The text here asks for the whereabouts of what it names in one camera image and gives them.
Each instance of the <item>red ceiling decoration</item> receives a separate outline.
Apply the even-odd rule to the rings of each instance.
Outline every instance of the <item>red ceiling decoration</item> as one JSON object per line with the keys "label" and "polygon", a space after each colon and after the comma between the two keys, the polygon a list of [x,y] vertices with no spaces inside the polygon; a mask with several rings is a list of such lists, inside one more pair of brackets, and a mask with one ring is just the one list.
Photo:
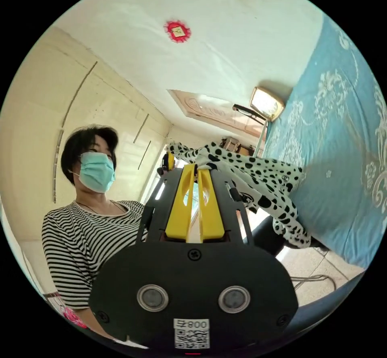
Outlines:
{"label": "red ceiling decoration", "polygon": [[168,21],[164,29],[175,43],[184,43],[191,37],[191,29],[179,20]]}

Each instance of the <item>spotted blanket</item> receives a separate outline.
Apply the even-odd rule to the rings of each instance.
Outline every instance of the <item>spotted blanket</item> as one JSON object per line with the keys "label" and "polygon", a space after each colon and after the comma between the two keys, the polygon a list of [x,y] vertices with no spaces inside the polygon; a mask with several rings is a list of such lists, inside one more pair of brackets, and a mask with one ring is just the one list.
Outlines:
{"label": "spotted blanket", "polygon": [[227,175],[247,209],[256,213],[262,208],[273,217],[275,233],[298,248],[310,246],[311,237],[297,221],[298,210],[289,197],[298,187],[302,168],[276,159],[235,154],[215,142],[200,149],[171,142],[166,149],[177,159],[195,163],[198,169],[214,169]]}

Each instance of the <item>black and white striped shirt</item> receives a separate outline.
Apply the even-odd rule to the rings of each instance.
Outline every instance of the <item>black and white striped shirt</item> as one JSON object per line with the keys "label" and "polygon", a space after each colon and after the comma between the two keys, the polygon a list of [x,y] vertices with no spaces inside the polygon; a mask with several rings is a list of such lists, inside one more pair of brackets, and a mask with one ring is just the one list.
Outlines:
{"label": "black and white striped shirt", "polygon": [[127,212],[99,215],[72,202],[44,217],[44,254],[56,289],[70,308],[89,307],[92,285],[103,263],[136,241],[144,205],[136,201],[118,204]]}

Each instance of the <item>blue bedsheet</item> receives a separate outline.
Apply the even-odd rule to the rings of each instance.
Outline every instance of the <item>blue bedsheet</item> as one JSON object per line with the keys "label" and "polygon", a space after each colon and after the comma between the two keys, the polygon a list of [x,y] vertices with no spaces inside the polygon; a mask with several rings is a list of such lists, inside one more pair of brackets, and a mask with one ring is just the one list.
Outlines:
{"label": "blue bedsheet", "polygon": [[291,198],[300,223],[367,268],[387,225],[387,109],[367,62],[328,17],[263,157],[304,167]]}

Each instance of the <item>yellow plastic part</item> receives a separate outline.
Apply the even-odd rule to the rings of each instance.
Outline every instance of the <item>yellow plastic part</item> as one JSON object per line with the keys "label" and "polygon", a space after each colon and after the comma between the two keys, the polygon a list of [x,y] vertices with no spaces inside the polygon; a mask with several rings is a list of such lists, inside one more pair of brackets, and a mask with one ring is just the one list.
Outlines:
{"label": "yellow plastic part", "polygon": [[225,235],[209,170],[198,170],[200,240],[214,240]]}
{"label": "yellow plastic part", "polygon": [[168,153],[168,170],[172,170],[175,164],[175,157],[173,154]]}
{"label": "yellow plastic part", "polygon": [[[168,238],[187,241],[188,231],[191,227],[194,173],[195,164],[184,166],[175,201],[165,230],[165,234]],[[186,206],[184,204],[184,197],[187,194],[187,191],[189,191],[189,194]]]}

